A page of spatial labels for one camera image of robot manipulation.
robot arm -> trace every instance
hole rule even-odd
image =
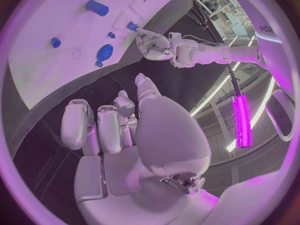
[[[181,33],[170,32],[165,36],[136,28],[136,44],[148,60],[170,60],[178,68],[191,68],[195,64],[229,64],[231,62],[256,63],[263,68],[266,64],[259,46],[230,47],[225,44],[210,46],[191,39],[182,39]]]

white panel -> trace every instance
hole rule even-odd
[[[143,27],[170,0],[146,1],[142,16],[130,7],[136,0],[95,0],[109,7],[106,16],[86,10],[88,1],[43,0],[32,7],[8,57],[17,90],[29,109],[61,86],[99,69],[96,54],[103,45],[113,46],[103,66],[118,63],[135,37],[126,23]],[[109,32],[116,38],[108,37]],[[52,47],[52,38],[60,39],[58,48]]]

black floor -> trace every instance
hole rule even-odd
[[[190,34],[213,42],[207,31],[186,16],[167,34],[169,32]],[[222,71],[222,65],[216,63],[179,69],[169,61],[146,59],[114,71],[82,87],[51,109],[23,140],[14,157],[15,165],[29,189],[51,212],[67,224],[84,225],[86,223],[77,209],[73,189],[77,164],[83,153],[65,148],[60,140],[61,120],[68,102],[85,99],[95,115],[101,105],[112,104],[120,90],[127,91],[129,98],[137,102],[135,77],[144,73],[154,81],[162,95],[190,111]],[[23,222],[16,224],[29,223],[24,216],[20,216],[19,220]]]

purple light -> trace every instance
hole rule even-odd
[[[236,97],[232,104],[235,119],[235,147],[237,149],[251,148],[251,121],[245,94]]]

blue object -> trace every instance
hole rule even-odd
[[[108,33],[108,36],[111,38],[111,39],[115,39],[116,38],[116,35],[114,33],[112,33],[111,31]]]
[[[94,0],[90,0],[86,3],[85,8],[90,10],[101,17],[105,16],[109,12],[109,7],[103,5],[102,3],[96,2]]]
[[[128,23],[127,28],[131,31],[137,31],[137,28],[139,28],[138,25],[134,24],[132,21],[130,23]]]
[[[97,52],[98,61],[96,62],[96,66],[101,68],[103,66],[102,62],[109,59],[112,56],[113,50],[114,48],[110,44],[106,44],[103,47],[101,47]]]
[[[61,40],[54,37],[54,38],[51,39],[51,45],[52,45],[52,47],[54,47],[56,49],[61,45]]]
[[[99,68],[103,67],[103,63],[101,61],[96,61],[95,65]]]

